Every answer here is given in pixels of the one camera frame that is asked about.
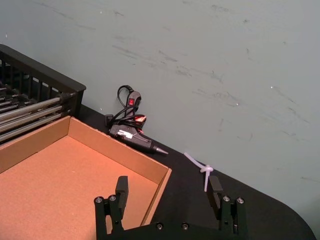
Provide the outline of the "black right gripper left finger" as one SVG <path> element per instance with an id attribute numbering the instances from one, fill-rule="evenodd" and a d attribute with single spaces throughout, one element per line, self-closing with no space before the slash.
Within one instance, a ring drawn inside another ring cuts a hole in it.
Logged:
<path id="1" fill-rule="evenodd" d="M 95 232 L 97 235 L 107 235 L 106 217 L 110 216 L 112 234 L 124 231 L 122 219 L 129 196 L 128 176 L 119 176 L 115 187 L 115 193 L 108 198 L 98 196 L 94 199 L 95 209 Z"/>

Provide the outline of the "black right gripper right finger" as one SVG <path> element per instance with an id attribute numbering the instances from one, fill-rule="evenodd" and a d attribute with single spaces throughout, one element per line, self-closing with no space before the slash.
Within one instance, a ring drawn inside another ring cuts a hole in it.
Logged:
<path id="1" fill-rule="evenodd" d="M 206 191 L 209 203 L 219 221 L 220 236 L 247 236 L 248 224 L 245 200 L 242 197 L 231 198 L 227 195 L 217 176 L 208 178 Z"/>

